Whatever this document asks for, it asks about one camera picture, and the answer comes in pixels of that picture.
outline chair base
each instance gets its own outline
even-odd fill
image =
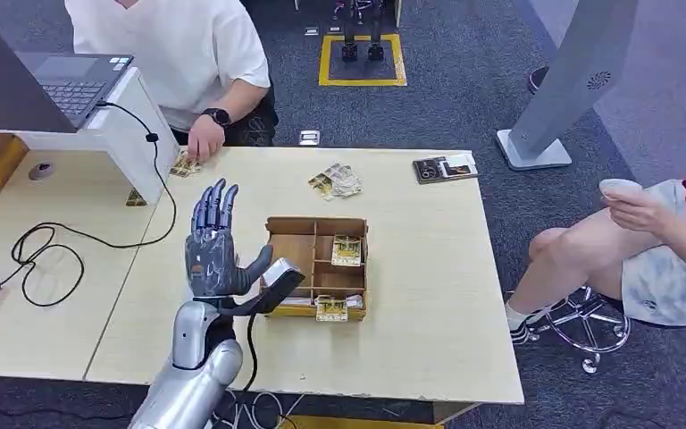
[[[612,317],[610,315],[601,315],[598,311],[607,304],[606,300],[594,293],[591,288],[584,287],[584,294],[582,299],[577,299],[574,294],[566,299],[565,308],[570,311],[556,319],[551,314],[546,315],[547,324],[543,324],[532,329],[531,341],[537,341],[540,334],[545,331],[555,332],[562,340],[569,345],[591,354],[582,360],[582,370],[588,374],[595,374],[598,371],[598,365],[601,361],[601,355],[613,353],[619,350],[627,342],[630,337],[630,318],[626,315],[620,314],[619,317]],[[579,319],[581,321],[582,329],[588,338],[587,343],[577,341],[564,332],[560,326]],[[603,323],[612,325],[611,333],[615,336],[613,339],[602,339],[599,343],[593,333],[593,323]]]

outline white cable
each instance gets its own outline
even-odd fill
[[[235,392],[234,391],[227,391],[227,392],[230,394],[230,396],[232,396],[233,402],[235,402],[237,399],[235,396]],[[278,419],[278,423],[273,427],[264,427],[264,426],[260,425],[258,419],[256,418],[256,402],[259,400],[259,398],[261,398],[264,395],[269,396],[270,398],[272,398],[274,400],[275,404],[277,404],[277,409],[279,411],[280,418]],[[280,427],[282,426],[282,424],[286,420],[285,416],[290,416],[290,413],[292,413],[293,410],[296,409],[296,406],[298,405],[299,402],[301,402],[301,400],[304,398],[304,396],[306,396],[306,395],[303,394],[303,395],[299,396],[298,399],[296,400],[296,402],[293,402],[293,405],[290,406],[290,408],[288,409],[288,412],[283,412],[282,404],[280,403],[280,400],[274,394],[269,393],[268,391],[262,391],[254,397],[254,401],[251,403],[250,408],[247,404],[243,404],[240,408],[238,408],[237,403],[235,404],[235,414],[234,414],[235,417],[232,420],[233,423],[230,423],[226,420],[222,420],[221,423],[227,425],[231,429],[238,429],[238,423],[240,422],[240,416],[243,414],[243,410],[245,410],[246,416],[248,417],[248,422],[251,423],[251,425],[254,427],[254,429],[280,429]]]

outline white t-shirt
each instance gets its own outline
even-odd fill
[[[270,87],[262,42],[239,0],[64,0],[78,54],[134,55],[167,122],[189,130],[235,79]]]

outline white stand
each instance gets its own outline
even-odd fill
[[[540,90],[498,145],[512,170],[569,165],[557,138],[622,75],[638,0],[580,0]]]
[[[167,180],[177,160],[180,147],[175,141],[159,106],[146,88],[136,67],[130,67],[106,97],[127,108],[159,135],[156,167]],[[117,167],[141,197],[153,205],[162,195],[163,186],[154,170],[154,144],[146,141],[146,130],[132,117],[114,107],[96,109],[75,134],[42,131],[0,130],[11,132],[30,150],[101,151],[109,154]]]

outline gray robotic hand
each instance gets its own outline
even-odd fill
[[[264,246],[258,258],[246,268],[235,264],[232,239],[232,207],[238,185],[222,191],[225,180],[206,188],[193,208],[190,235],[185,240],[185,268],[188,284],[196,298],[245,295],[272,261],[272,247]]]

